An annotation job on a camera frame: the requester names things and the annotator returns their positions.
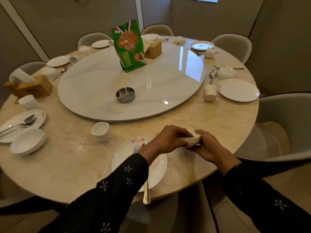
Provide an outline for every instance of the black floral garment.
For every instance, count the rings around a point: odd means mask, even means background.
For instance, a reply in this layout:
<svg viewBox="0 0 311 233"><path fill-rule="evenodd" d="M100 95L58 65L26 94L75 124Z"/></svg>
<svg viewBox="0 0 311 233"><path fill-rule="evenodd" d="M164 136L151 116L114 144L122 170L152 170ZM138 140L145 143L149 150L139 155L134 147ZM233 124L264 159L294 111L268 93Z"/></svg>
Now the black floral garment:
<svg viewBox="0 0 311 233"><path fill-rule="evenodd" d="M144 157L133 154L96 188L84 193L40 233L118 232L132 200L148 178ZM243 164L223 179L230 200L249 215L261 233L311 233L311 216L255 176Z"/></svg>

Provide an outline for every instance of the round dining table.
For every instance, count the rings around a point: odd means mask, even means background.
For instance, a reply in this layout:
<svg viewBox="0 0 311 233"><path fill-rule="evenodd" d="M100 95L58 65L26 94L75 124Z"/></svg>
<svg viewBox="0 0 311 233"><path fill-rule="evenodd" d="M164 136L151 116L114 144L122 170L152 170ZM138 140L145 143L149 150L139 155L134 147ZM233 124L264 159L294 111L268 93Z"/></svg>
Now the round dining table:
<svg viewBox="0 0 311 233"><path fill-rule="evenodd" d="M166 43L174 37L167 36ZM186 39L184 49L191 49L195 40ZM200 88L178 107L146 119L110 122L113 133L109 142L102 143L91 135L97 121L78 116L67 109L58 97L61 77L51 81L50 96L38 99L47 119L41 129L46 135L45 144L28 156L14 155L10 144L0 144L0 166L2 170L25 190L57 202L70 203L111 173L112 158L116 150L127 140L138 136L155 137L165 125L177 125L186 129L203 129L213 134L219 142L234 153L246 140L254 126L259 100L236 102L217 92L214 102L205 102L203 87L210 83L209 72L216 67L245 68L238 70L237 77L252 84L254 78L246 67L226 51L214 47L218 52L214 59L198 56L204 63L205 78ZM78 51L69 54L80 59L88 57ZM213 85L220 80L215 78ZM25 111L14 104L11 95L0 110L0 124ZM177 193L217 170L216 166L197 154L179 148L167 155L167 170L162 180L150 190L151 199L160 199ZM142 200L143 192L136 200Z"/></svg>

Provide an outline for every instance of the hand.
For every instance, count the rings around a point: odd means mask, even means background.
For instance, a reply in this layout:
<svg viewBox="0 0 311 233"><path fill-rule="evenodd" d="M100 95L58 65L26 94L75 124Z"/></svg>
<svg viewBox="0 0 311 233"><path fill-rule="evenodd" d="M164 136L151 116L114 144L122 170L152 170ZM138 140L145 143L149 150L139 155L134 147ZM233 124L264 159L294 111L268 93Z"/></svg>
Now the hand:
<svg viewBox="0 0 311 233"><path fill-rule="evenodd" d="M193 137L193 135L185 128L166 125L152 141L141 147L139 153L151 164L160 154L170 153L178 147L189 146L187 141L181 141L177 137Z"/></svg>
<svg viewBox="0 0 311 233"><path fill-rule="evenodd" d="M195 132L202 136L202 141L200 145L195 145L188 149L197 153L206 161L215 164L223 175L235 165L241 163L212 134L203 130L195 130Z"/></svg>

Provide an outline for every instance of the green snack bag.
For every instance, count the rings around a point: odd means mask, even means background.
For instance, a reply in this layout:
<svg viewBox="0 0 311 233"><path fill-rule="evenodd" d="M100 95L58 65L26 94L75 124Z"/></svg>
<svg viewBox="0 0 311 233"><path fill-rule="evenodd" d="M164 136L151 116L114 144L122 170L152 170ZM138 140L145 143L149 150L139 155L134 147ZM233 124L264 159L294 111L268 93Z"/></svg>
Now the green snack bag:
<svg viewBox="0 0 311 233"><path fill-rule="evenodd" d="M111 30L122 69L130 72L144 65L144 44L136 19Z"/></svg>

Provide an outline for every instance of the beige wall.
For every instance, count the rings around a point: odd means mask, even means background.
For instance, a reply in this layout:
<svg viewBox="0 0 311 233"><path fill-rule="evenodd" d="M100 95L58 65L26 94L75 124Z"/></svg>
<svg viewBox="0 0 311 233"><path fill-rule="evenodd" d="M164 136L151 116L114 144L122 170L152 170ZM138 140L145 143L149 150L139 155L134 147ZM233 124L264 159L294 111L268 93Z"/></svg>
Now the beige wall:
<svg viewBox="0 0 311 233"><path fill-rule="evenodd" d="M10 72L29 61L39 61L35 51L0 5L0 108L9 95L3 86Z"/></svg>
<svg viewBox="0 0 311 233"><path fill-rule="evenodd" d="M137 19L135 0L10 0L50 58L77 50L78 39Z"/></svg>
<svg viewBox="0 0 311 233"><path fill-rule="evenodd" d="M311 92L311 0L266 0L246 66L264 94Z"/></svg>
<svg viewBox="0 0 311 233"><path fill-rule="evenodd" d="M172 27L175 35L212 40L224 33L248 36L263 0L172 0Z"/></svg>
<svg viewBox="0 0 311 233"><path fill-rule="evenodd" d="M163 23L171 26L171 0L141 0L144 26Z"/></svg>

